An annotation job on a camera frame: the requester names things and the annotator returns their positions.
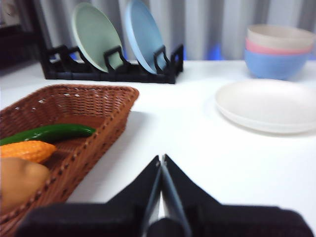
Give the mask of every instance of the plastic vegetable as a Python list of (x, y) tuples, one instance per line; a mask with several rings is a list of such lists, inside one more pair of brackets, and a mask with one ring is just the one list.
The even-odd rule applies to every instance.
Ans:
[(95, 132), (92, 127), (81, 124), (62, 123), (34, 128), (0, 140), (0, 145), (29, 140), (52, 143), (75, 137), (89, 137)]
[(19, 157), (33, 162), (43, 162), (57, 150), (52, 144), (41, 141), (25, 141), (0, 147), (1, 158)]
[(1, 159), (1, 215), (26, 202), (49, 177), (49, 170), (20, 158)]

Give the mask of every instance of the white table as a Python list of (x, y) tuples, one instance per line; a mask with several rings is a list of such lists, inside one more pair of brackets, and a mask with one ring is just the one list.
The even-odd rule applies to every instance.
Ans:
[[(133, 86), (140, 96), (126, 131), (69, 201), (108, 201), (155, 155), (167, 153), (221, 203), (292, 209), (316, 233), (316, 131), (287, 136), (254, 132), (224, 119), (214, 107), (221, 86), (250, 77), (243, 61), (185, 62), (176, 85), (45, 80), (40, 65), (33, 64), (1, 77), (1, 108), (50, 84)], [(316, 61), (291, 80), (316, 88)]]

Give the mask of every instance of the brown woven basket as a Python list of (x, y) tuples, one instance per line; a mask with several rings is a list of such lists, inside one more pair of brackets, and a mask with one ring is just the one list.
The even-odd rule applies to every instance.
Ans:
[(132, 87), (59, 84), (37, 90), (1, 111), (1, 138), (55, 123), (80, 123), (96, 132), (88, 138), (55, 143), (58, 150), (44, 164), (50, 178), (24, 205), (1, 215), (0, 236), (13, 236), (31, 209), (67, 200), (124, 131), (138, 94)]

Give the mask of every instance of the curtain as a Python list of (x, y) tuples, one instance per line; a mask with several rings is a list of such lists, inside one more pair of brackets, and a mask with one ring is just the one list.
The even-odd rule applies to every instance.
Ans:
[[(129, 60), (135, 59), (124, 25), (129, 0), (36, 0), (48, 47), (75, 46), (71, 16), (90, 2), (111, 20)], [(185, 46), (187, 60), (243, 58), (246, 29), (252, 24), (293, 26), (316, 33), (316, 0), (143, 0), (150, 9), (167, 55)]]

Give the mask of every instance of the beige bowl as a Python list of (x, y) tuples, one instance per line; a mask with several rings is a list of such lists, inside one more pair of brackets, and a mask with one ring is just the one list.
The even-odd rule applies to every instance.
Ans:
[(302, 49), (314, 44), (312, 32), (287, 26), (252, 25), (248, 27), (248, 39), (264, 47), (277, 49)]

